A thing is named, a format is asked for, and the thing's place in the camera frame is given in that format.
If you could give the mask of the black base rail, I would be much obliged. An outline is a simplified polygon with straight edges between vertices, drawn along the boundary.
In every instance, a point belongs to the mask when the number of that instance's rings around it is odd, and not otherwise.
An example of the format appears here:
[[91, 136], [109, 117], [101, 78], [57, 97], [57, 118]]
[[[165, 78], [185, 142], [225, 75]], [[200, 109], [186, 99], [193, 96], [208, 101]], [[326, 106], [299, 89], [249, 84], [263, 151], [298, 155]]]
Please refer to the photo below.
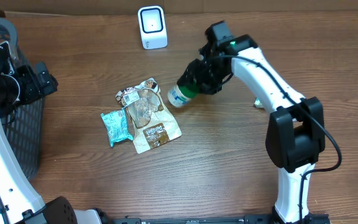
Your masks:
[[218, 218], [174, 218], [174, 219], [145, 219], [122, 218], [113, 219], [114, 224], [268, 224], [278, 223], [271, 215], [244, 215], [243, 217]]

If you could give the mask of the dark grey plastic basket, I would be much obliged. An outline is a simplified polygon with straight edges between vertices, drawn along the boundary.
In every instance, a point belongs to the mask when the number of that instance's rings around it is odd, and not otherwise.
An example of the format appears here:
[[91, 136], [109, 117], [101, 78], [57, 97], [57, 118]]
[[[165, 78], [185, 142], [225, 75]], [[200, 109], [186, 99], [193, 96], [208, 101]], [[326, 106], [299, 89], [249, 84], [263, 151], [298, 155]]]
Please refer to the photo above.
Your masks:
[[[4, 41], [16, 50], [16, 67], [25, 65], [32, 68], [18, 45], [16, 28], [10, 21], [0, 18], [0, 43]], [[33, 179], [40, 167], [44, 104], [45, 100], [41, 99], [30, 105], [18, 106], [17, 111], [1, 120], [7, 140], [27, 179]]]

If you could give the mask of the teal snack bar wrapper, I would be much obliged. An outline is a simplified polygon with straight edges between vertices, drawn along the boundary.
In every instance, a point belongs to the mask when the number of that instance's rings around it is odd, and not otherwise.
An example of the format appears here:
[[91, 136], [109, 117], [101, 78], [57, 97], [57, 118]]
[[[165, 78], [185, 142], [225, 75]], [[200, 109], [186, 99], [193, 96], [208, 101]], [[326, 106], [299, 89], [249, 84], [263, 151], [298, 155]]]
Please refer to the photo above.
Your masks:
[[115, 143], [130, 140], [134, 138], [129, 133], [126, 112], [124, 108], [117, 111], [112, 111], [108, 114], [101, 113], [101, 119], [107, 129], [109, 144], [111, 147]]

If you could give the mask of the green lid jar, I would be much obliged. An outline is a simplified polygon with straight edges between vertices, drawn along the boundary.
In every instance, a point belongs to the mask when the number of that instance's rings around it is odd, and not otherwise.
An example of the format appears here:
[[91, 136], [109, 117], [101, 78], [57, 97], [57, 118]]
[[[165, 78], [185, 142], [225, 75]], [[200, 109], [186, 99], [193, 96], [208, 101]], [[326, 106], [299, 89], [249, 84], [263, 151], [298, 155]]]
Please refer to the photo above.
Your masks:
[[187, 105], [199, 92], [198, 87], [193, 84], [175, 85], [168, 91], [167, 96], [172, 106], [181, 108]]

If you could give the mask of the white barcode scanner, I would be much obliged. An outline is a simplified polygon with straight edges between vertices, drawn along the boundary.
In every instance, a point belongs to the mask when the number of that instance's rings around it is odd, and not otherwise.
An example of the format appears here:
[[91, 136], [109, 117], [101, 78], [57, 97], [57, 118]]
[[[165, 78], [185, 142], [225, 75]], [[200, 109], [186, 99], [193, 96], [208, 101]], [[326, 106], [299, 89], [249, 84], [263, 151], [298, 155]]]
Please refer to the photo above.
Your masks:
[[165, 48], [168, 45], [168, 37], [163, 9], [160, 6], [146, 6], [140, 8], [137, 15], [143, 48]]

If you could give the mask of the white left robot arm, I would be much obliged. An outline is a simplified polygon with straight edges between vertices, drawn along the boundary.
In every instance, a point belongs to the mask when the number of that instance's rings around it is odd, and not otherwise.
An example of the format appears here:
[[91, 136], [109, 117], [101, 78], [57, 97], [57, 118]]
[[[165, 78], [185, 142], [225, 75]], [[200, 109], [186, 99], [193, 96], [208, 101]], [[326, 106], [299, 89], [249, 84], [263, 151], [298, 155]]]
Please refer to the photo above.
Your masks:
[[55, 92], [57, 82], [45, 70], [17, 66], [14, 50], [0, 43], [0, 223], [101, 223], [97, 210], [75, 210], [64, 197], [45, 203], [24, 175], [1, 120]]

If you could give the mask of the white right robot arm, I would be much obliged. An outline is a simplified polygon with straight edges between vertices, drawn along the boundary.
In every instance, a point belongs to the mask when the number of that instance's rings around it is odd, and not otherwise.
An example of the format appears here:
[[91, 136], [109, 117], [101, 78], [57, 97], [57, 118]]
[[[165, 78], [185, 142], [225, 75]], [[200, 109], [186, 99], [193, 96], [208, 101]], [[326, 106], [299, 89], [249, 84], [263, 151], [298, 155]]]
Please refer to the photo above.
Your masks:
[[249, 36], [235, 37], [224, 21], [206, 29], [201, 57], [192, 61], [168, 92], [179, 108], [199, 94], [213, 95], [237, 77], [252, 91], [269, 115], [265, 147], [278, 168], [278, 196], [271, 215], [249, 216], [246, 223], [329, 223], [327, 215], [307, 206], [311, 172], [325, 138], [323, 106], [294, 90], [268, 63]]

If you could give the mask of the teal tissue pack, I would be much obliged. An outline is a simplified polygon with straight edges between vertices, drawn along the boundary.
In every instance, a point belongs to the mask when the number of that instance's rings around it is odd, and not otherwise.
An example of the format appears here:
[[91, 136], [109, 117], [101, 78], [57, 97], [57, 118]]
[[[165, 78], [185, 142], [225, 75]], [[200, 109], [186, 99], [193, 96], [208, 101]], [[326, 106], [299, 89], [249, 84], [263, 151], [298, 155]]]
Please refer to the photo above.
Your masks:
[[256, 108], [263, 108], [264, 107], [263, 104], [261, 103], [261, 101], [258, 98], [255, 99], [254, 106]]

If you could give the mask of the brown cookie bag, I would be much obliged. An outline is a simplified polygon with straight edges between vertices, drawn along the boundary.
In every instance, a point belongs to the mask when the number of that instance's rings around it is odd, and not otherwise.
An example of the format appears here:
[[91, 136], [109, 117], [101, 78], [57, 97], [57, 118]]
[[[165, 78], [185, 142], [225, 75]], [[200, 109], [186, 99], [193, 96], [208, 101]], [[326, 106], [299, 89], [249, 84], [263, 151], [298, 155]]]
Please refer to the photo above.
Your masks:
[[165, 106], [153, 78], [117, 92], [116, 100], [128, 112], [134, 126], [133, 143], [143, 153], [181, 137], [181, 129]]

